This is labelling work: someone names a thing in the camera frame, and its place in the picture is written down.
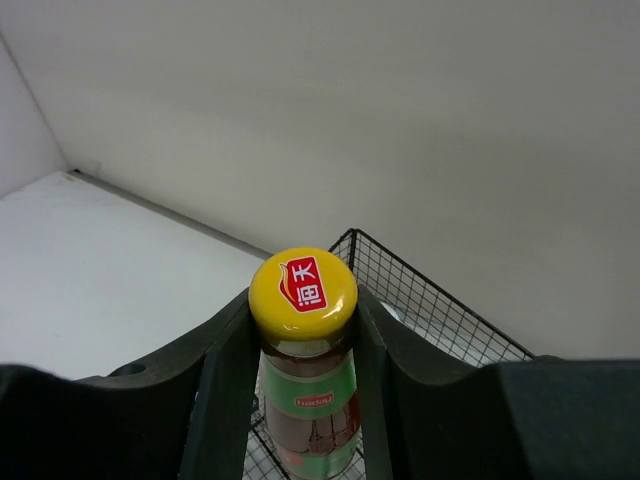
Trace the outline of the yellow cap sauce bottle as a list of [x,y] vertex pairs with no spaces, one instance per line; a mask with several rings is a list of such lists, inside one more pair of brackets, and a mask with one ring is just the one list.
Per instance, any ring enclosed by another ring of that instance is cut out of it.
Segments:
[[256,271],[248,293],[261,335],[266,428],[297,479],[332,479],[351,462],[361,426],[353,359],[358,287],[336,255],[284,250]]

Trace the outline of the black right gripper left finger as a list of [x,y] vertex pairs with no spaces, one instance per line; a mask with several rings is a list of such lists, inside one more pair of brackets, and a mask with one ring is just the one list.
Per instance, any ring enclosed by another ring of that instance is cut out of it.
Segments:
[[248,296],[106,376],[1,369],[5,479],[238,479],[259,360]]

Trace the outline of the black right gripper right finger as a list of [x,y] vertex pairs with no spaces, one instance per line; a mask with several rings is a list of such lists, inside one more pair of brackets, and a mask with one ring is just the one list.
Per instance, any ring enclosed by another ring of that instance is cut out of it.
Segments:
[[639,364],[545,356],[470,366],[359,293],[370,479],[635,479]]

